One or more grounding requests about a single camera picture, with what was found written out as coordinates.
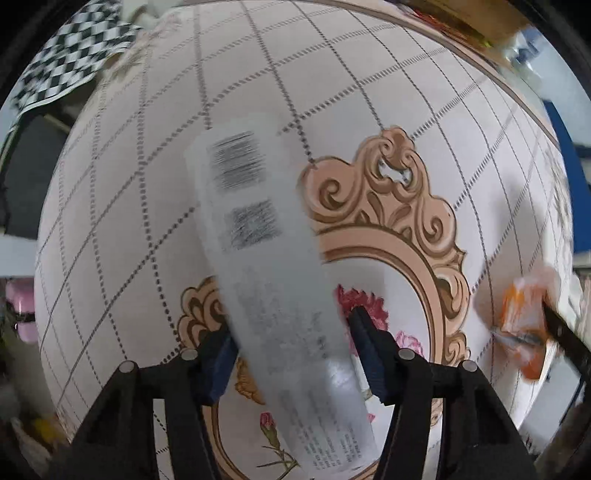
orange package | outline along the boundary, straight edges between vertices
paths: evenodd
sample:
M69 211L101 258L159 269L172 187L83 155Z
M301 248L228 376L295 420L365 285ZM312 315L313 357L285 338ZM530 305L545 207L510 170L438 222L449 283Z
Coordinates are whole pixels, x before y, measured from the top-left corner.
M548 266L514 280L503 299L501 327L493 330L529 380L539 380L542 373L548 340L542 300L556 305L557 282L556 270Z

table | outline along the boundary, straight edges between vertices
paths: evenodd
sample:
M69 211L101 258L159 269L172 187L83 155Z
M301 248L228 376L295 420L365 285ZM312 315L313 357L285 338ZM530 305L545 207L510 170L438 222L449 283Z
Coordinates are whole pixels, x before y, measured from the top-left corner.
M540 383L521 378L489 328L511 281L543 263L567 294L570 202L554 133L469 53L380 15L250 0L175 9L98 86L51 182L35 275L41 359L70 434L124 359L167 362L225 321L183 153L251 112L274 119L290 152L341 311L364 305L431 361L472 358L521 424ZM360 378L381 446L392 409ZM426 478L440 414L434 401ZM261 466L287 458L270 415L241 356L205 410L228 477L308 478L290 460ZM161 478L172 478L161 404L154 421Z

metal screw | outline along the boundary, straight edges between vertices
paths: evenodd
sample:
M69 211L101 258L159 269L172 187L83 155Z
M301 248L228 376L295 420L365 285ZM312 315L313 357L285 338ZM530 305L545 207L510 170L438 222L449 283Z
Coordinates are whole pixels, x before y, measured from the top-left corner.
M398 356L402 360L412 360L414 358L414 352L410 348L401 348L398 351Z
M121 363L119 366L119 371L123 374L128 374L132 372L135 368L135 363L131 360L126 360L125 362Z
M187 362L195 360L197 358L197 351L194 348L186 348L181 352L181 358Z
M468 370L469 372L475 372L478 370L478 365L472 360L464 360L462 362L462 367L464 367L464 370Z

ornate frame pattern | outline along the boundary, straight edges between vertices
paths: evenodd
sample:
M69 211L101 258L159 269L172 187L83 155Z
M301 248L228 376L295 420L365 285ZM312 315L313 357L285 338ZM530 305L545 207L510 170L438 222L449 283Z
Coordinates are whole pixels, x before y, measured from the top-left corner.
M384 167L410 172L409 181L385 176ZM325 261L371 258L398 270L423 305L429 361L455 366L468 358L460 328L470 291L462 274L465 252L456 245L456 218L444 199L431 195L427 170L408 135L399 127L385 129L361 143L352 163L322 157L304 169L298 186ZM214 277L186 289L181 303L184 315L178 331L186 346L197 346L203 333L225 321ZM252 399L246 369L243 362L236 389ZM431 425L442 408L441 399L433 401ZM222 468L233 478L248 480L223 449L217 406L205 408L204 416ZM375 468L371 465L355 479L369 478Z

checkered cloth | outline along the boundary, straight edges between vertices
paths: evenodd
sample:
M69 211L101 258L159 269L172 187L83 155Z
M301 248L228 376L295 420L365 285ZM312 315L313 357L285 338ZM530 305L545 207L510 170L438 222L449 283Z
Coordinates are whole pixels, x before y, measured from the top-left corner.
M113 54L125 51L139 27L119 20L118 0L91 0L43 45L13 98L19 115L54 102L90 81Z

